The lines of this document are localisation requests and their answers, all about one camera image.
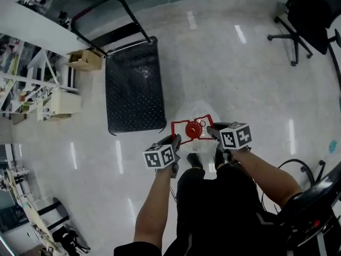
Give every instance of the white tiled floor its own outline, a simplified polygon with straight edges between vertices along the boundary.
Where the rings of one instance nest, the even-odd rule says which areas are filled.
[[[254,0],[188,0],[136,16],[147,33],[159,39],[168,123],[184,103],[203,100],[222,121],[249,123],[253,152],[260,157],[276,166],[295,157],[314,169],[329,142],[341,136],[335,70],[330,56],[315,50],[308,60],[300,49],[299,65],[290,65],[292,43],[266,39],[284,31],[270,17],[273,6]],[[190,29],[187,11],[192,11],[196,29]],[[111,23],[96,33],[113,27]],[[78,88],[81,113],[60,122],[37,122],[30,115],[14,127],[14,140],[21,144],[16,155],[33,170],[36,194],[63,202],[92,254],[112,255],[117,245],[132,241],[135,218],[154,178],[141,152],[170,134],[170,124],[161,134],[114,137],[107,131],[104,69],[82,73]],[[209,159],[203,157],[206,177],[213,178]],[[182,158],[179,174],[187,168]],[[299,183],[306,181],[299,166],[286,170]],[[266,204],[273,211],[272,204]],[[171,198],[164,249],[175,238],[175,228]]]

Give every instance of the red object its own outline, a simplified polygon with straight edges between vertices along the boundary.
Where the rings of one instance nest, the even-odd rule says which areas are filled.
[[[314,221],[314,226],[317,228],[320,225],[320,220],[315,220]]]
[[[213,126],[213,121],[211,118],[211,115],[206,115],[203,117],[197,117],[194,119],[194,121],[190,121],[190,120],[186,120],[186,121],[180,121],[180,122],[172,122],[172,138],[175,139],[175,124],[179,124],[179,123],[185,123],[187,122],[186,128],[185,128],[185,132],[186,135],[190,138],[187,141],[181,142],[181,144],[185,144],[187,142],[193,141],[194,139],[200,139],[200,140],[213,140],[213,138],[201,138],[201,134],[202,134],[202,128],[206,126],[206,122],[205,121],[200,121],[199,120],[208,120],[210,126]]]

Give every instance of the office chair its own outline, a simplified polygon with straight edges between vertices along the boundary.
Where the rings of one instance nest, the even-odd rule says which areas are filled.
[[[289,9],[288,20],[296,31],[291,29],[280,17],[274,21],[281,23],[289,34],[268,35],[268,40],[275,38],[292,39],[295,47],[295,61],[292,66],[298,64],[298,45],[307,52],[307,58],[313,55],[308,46],[301,39],[304,38],[310,45],[322,54],[327,53],[328,44],[336,41],[341,47],[341,37],[337,30],[335,36],[328,38],[327,28],[341,14],[341,0],[288,0],[286,6]]]

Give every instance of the cardboard box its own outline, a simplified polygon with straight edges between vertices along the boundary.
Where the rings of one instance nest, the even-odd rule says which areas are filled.
[[[46,121],[46,122],[58,122],[58,121],[61,121],[62,119],[70,118],[70,117],[71,117],[71,114],[59,114],[59,115],[51,116],[50,118],[45,119],[44,121]]]
[[[63,92],[55,88],[51,95],[50,112],[57,114],[73,114],[81,111],[82,97],[80,95]]]
[[[71,52],[67,65],[81,71],[100,70],[103,58],[96,50],[79,50]]]

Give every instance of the blue sticker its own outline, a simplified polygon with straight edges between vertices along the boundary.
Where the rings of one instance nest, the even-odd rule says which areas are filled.
[[[336,140],[332,140],[331,143],[329,144],[329,153],[330,154],[335,152],[336,145],[337,145],[337,141]]]

